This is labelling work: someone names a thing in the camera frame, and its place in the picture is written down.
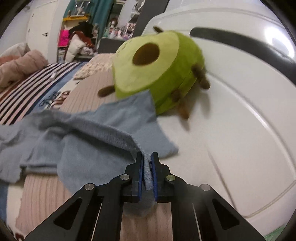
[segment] blue towel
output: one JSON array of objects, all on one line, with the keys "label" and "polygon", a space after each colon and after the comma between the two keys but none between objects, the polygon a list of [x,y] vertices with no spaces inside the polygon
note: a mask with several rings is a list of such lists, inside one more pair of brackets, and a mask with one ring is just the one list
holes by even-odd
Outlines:
[{"label": "blue towel", "polygon": [[0,179],[15,183],[26,172],[57,173],[72,193],[86,183],[101,185],[124,173],[137,151],[144,155],[144,183],[153,188],[150,155],[178,152],[156,121],[149,91],[100,106],[94,112],[33,113],[0,126]]}]

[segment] stuffed toy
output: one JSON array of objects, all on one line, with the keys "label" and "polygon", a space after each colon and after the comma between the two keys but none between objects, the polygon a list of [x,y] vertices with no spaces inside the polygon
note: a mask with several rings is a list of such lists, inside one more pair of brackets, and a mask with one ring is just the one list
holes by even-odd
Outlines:
[{"label": "stuffed toy", "polygon": [[210,88],[202,51],[182,33],[156,26],[154,30],[158,34],[135,37],[119,47],[113,59],[115,85],[101,89],[98,95],[116,92],[121,99],[149,89],[157,114],[176,107],[188,119],[184,96],[195,81],[203,89]]}]

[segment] clothes pile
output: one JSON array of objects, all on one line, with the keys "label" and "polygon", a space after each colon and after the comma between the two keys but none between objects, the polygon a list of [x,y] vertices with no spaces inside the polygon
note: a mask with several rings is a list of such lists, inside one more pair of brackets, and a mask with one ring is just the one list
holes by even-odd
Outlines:
[{"label": "clothes pile", "polygon": [[95,45],[92,43],[93,26],[88,22],[80,22],[79,25],[69,30],[69,43],[65,51],[64,60],[72,62],[77,54],[93,56]]}]

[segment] teal curtain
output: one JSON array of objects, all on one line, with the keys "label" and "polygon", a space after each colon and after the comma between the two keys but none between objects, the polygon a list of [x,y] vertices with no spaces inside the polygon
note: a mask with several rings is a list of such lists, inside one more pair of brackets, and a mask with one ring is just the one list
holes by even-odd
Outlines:
[{"label": "teal curtain", "polygon": [[99,24],[99,39],[104,35],[105,27],[107,25],[108,17],[112,8],[114,0],[99,0],[95,14],[91,18],[91,23]]},{"label": "teal curtain", "polygon": [[[89,7],[90,23],[97,23],[100,27],[99,29],[99,38],[101,38],[104,34],[105,27],[108,21],[108,16],[111,11],[111,7],[114,0],[91,0]],[[64,18],[67,17],[68,11],[73,11],[75,7],[75,0],[71,0],[68,4],[68,7],[65,11]]]}]

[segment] brown plush leg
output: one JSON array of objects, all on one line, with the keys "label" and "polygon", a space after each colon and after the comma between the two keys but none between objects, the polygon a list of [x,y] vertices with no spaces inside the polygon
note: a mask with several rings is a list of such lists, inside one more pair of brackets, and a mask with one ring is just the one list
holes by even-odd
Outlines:
[{"label": "brown plush leg", "polygon": [[193,75],[196,77],[197,81],[200,84],[200,87],[207,90],[211,87],[210,82],[205,76],[205,70],[202,69],[198,64],[194,64],[191,67]]},{"label": "brown plush leg", "polygon": [[188,120],[189,119],[189,112],[186,108],[186,104],[185,104],[184,98],[181,95],[181,92],[179,90],[174,90],[171,94],[171,97],[173,99],[173,102],[178,103],[176,108],[177,108],[179,115],[183,119]]},{"label": "brown plush leg", "polygon": [[106,87],[100,89],[98,91],[98,96],[99,97],[105,97],[105,96],[108,96],[108,95],[110,95],[110,94],[112,94],[114,92],[115,92],[115,86],[114,85],[109,85],[109,86],[106,86]]},{"label": "brown plush leg", "polygon": [[160,27],[158,27],[158,26],[153,26],[153,29],[157,33],[162,33],[163,32],[163,30]]}]

